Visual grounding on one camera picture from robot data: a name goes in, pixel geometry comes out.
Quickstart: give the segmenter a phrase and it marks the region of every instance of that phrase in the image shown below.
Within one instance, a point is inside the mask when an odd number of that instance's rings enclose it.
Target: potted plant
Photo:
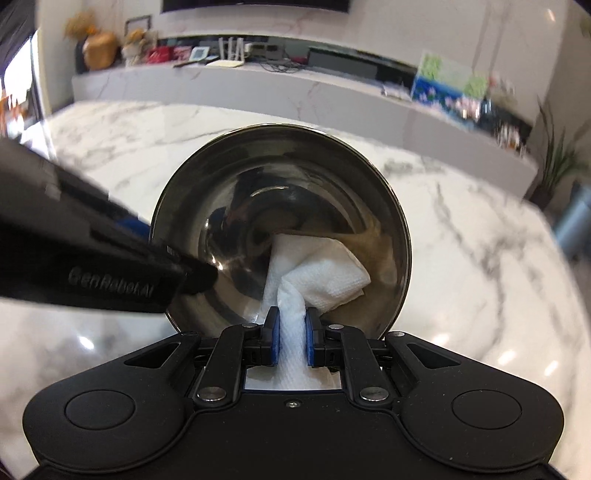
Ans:
[[[565,128],[562,129],[560,137],[556,137],[554,117],[550,106],[548,105],[548,113],[546,114],[539,100],[538,105],[545,130],[546,154],[543,159],[542,180],[531,194],[530,202],[537,205],[540,210],[544,210],[552,200],[556,187],[562,179],[568,175],[589,170],[589,165],[580,158],[577,143],[591,128],[591,120],[587,120],[581,125],[574,133],[573,138],[566,143]]]

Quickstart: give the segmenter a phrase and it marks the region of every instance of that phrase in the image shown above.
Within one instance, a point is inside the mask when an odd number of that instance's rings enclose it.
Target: metal screw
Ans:
[[[366,401],[386,400],[388,395],[388,390],[382,387],[366,387],[361,392],[359,392],[359,396]]]
[[[203,387],[197,392],[199,400],[214,402],[226,398],[226,391],[222,387]]]

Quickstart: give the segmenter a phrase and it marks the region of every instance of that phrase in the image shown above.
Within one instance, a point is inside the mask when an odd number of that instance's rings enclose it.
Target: round button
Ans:
[[[129,420],[134,401],[113,390],[93,390],[72,398],[66,405],[66,417],[85,430],[106,430]]]
[[[495,390],[472,390],[458,395],[452,410],[465,424],[484,430],[503,429],[521,416],[519,402]]]

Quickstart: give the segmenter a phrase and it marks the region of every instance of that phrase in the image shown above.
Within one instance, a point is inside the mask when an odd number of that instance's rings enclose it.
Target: white marble surface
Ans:
[[[510,79],[517,89],[517,111],[534,122],[537,97],[545,98],[552,80],[566,11],[574,0],[351,0],[348,14],[262,5],[160,14],[161,0],[83,1],[98,12],[101,28],[111,28],[121,36],[127,18],[152,15],[162,37],[300,38],[412,65],[419,64],[423,50],[435,51]]]
[[[204,106],[82,103],[49,123],[63,164],[149,219],[170,176],[206,142],[284,121]],[[539,211],[437,161],[330,133],[383,172],[407,216],[413,270],[395,328],[548,389],[566,418],[552,462],[571,480],[591,478],[589,319]],[[35,392],[172,332],[163,317],[0,305],[0,456],[17,475],[34,465],[20,418]]]
[[[76,101],[192,103],[309,122],[435,157],[518,197],[538,172],[535,161],[499,148],[482,131],[423,105],[385,98],[376,83],[327,73],[163,64],[93,72],[75,76],[72,84]]]

